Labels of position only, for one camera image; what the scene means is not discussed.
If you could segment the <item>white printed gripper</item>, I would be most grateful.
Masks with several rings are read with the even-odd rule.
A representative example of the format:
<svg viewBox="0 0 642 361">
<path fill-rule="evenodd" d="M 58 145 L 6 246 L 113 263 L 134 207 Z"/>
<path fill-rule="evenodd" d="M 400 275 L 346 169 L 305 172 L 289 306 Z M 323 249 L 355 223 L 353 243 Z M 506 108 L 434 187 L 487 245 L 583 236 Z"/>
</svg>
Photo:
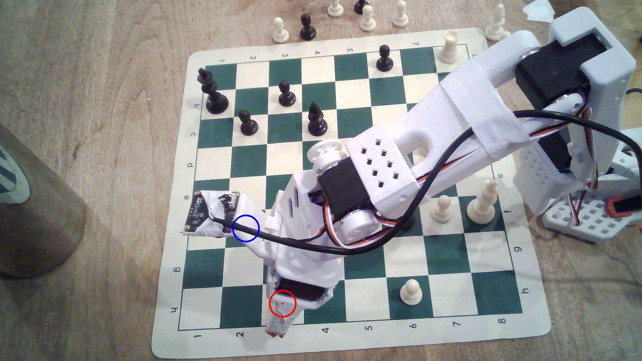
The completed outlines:
<svg viewBox="0 0 642 361">
<path fill-rule="evenodd" d="M 324 197 L 314 171 L 293 175 L 260 218 L 261 231 L 307 245 L 333 247 L 324 223 Z M 333 297 L 340 281 L 339 255 L 264 241 L 270 314 L 265 332 L 283 338 L 302 310 L 316 310 Z"/>
</svg>

